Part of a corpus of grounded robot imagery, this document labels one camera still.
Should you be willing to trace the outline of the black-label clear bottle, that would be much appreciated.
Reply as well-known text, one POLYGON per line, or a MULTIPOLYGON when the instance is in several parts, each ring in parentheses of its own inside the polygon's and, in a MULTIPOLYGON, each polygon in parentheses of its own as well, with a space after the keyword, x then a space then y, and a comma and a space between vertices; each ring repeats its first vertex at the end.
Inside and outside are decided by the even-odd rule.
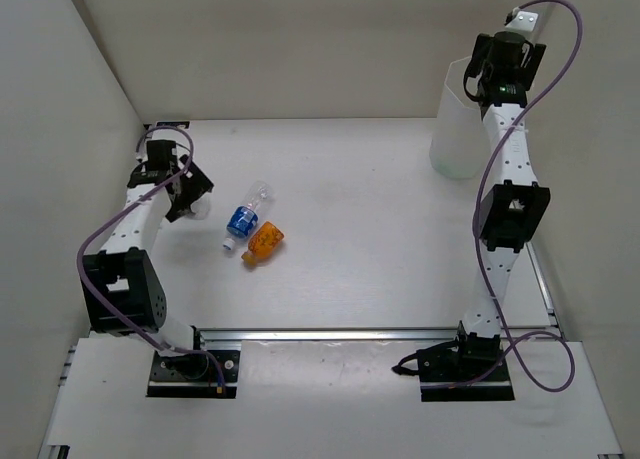
POLYGON ((189 206, 187 217, 192 220, 204 220, 211 209, 210 195, 204 194, 189 206))

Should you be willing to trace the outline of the blue-label clear bottle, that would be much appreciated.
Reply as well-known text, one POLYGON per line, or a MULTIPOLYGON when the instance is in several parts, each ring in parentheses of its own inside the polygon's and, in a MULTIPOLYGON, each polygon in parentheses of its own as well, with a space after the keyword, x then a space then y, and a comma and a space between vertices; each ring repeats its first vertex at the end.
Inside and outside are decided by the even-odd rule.
POLYGON ((256 181, 227 222, 223 250, 231 253, 239 244, 246 242, 274 202, 273 188, 264 181, 256 181))

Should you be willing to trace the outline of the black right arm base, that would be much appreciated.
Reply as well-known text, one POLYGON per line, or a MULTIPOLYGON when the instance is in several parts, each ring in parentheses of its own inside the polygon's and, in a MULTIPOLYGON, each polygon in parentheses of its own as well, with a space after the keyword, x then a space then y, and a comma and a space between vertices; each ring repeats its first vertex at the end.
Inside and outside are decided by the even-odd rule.
POLYGON ((402 358, 392 367, 416 377, 423 402, 507 402, 515 399, 498 335, 483 338, 459 326, 456 337, 402 358))

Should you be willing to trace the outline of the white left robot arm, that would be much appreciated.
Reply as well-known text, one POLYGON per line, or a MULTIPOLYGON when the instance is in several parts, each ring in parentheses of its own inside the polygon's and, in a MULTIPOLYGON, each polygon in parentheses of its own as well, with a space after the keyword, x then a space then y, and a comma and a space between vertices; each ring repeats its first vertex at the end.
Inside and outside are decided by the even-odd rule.
POLYGON ((188 379, 206 374, 210 356, 199 330, 169 314, 168 300, 151 261, 163 222, 206 213, 213 183, 173 140, 152 140, 139 154, 126 188, 124 216, 99 251, 81 253, 80 273, 92 328, 114 336, 138 335, 166 355, 188 379))

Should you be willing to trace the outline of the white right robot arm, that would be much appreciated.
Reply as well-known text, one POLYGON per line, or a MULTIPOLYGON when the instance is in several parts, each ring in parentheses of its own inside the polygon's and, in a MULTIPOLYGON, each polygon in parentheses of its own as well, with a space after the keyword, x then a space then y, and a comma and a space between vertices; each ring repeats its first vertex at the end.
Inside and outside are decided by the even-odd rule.
POLYGON ((545 48, 522 34, 501 31, 477 37, 464 77, 477 82, 469 99, 480 108, 490 159, 481 178, 472 219, 481 264, 471 307, 459 328, 449 366, 470 379, 501 354, 497 311, 511 271, 532 239, 550 202, 533 171, 523 113, 545 48))

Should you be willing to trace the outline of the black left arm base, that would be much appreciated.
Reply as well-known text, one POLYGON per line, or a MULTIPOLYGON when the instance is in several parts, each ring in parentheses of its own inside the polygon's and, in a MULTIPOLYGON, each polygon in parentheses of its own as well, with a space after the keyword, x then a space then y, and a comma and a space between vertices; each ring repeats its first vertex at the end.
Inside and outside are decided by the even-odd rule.
POLYGON ((146 396, 171 399, 235 399, 238 391, 241 343, 202 338, 202 349, 213 355, 221 367, 224 385, 218 384, 218 370, 208 356, 155 352, 150 366, 146 396))

